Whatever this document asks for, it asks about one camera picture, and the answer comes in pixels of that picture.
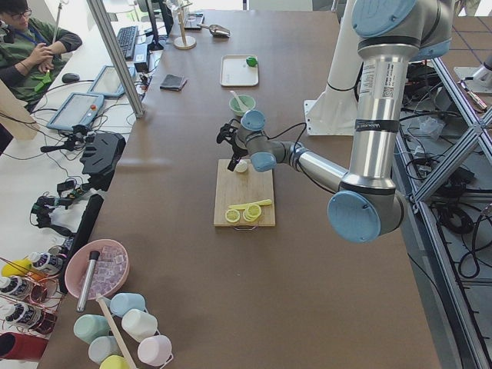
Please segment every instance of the man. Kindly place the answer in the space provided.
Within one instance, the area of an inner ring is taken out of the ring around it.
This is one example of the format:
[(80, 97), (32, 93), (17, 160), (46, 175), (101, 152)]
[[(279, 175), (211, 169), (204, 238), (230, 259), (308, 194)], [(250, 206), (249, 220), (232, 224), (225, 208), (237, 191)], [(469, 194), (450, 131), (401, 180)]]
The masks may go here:
[(48, 84), (35, 87), (50, 72), (55, 79), (65, 61), (61, 54), (77, 49), (81, 39), (74, 33), (59, 28), (53, 41), (55, 26), (31, 18), (27, 0), (0, 0), (0, 19), (15, 32), (13, 44), (0, 43), (0, 79), (19, 100), (31, 110), (41, 99)]

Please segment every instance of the cutting board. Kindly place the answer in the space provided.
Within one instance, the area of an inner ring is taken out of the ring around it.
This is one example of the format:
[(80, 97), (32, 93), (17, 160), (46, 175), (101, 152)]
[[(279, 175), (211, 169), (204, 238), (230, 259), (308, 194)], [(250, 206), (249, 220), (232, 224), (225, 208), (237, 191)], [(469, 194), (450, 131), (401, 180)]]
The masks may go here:
[[(248, 170), (244, 173), (229, 171), (229, 159), (220, 159), (217, 169), (217, 187), (215, 189), (215, 227), (274, 227), (275, 203), (274, 203), (274, 179), (272, 171), (258, 173), (253, 165), (248, 162)], [(244, 204), (270, 198), (272, 205), (261, 207), (261, 216), (253, 222), (243, 219), (237, 223), (229, 223), (225, 220), (225, 212), (229, 205)]]

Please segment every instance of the red cup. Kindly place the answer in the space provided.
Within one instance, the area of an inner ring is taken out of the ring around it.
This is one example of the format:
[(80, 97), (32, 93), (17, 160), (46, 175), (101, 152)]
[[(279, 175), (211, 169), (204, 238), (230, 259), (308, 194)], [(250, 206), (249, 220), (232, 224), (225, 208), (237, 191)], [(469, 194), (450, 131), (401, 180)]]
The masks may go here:
[(7, 332), (0, 335), (0, 359), (39, 361), (47, 344), (41, 337)]

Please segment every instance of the glasses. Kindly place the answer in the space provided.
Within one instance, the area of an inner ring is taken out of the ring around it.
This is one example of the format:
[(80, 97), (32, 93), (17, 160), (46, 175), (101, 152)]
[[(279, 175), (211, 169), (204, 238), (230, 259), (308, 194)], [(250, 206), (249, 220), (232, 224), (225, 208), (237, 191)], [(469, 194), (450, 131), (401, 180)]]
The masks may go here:
[(32, 10), (31, 9), (28, 9), (26, 10), (25, 12), (23, 13), (19, 13), (19, 14), (15, 14), (15, 15), (11, 15), (12, 19), (14, 19), (15, 21), (20, 21), (22, 17), (30, 17), (32, 14)]

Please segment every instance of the computer mouse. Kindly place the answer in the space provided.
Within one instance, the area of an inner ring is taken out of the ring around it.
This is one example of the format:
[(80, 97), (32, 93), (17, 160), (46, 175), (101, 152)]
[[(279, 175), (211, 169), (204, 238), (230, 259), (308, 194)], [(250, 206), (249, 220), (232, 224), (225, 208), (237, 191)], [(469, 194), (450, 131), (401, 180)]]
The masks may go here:
[(77, 75), (76, 73), (65, 73), (61, 77), (61, 81), (63, 83), (72, 83), (72, 82), (80, 81), (80, 75)]

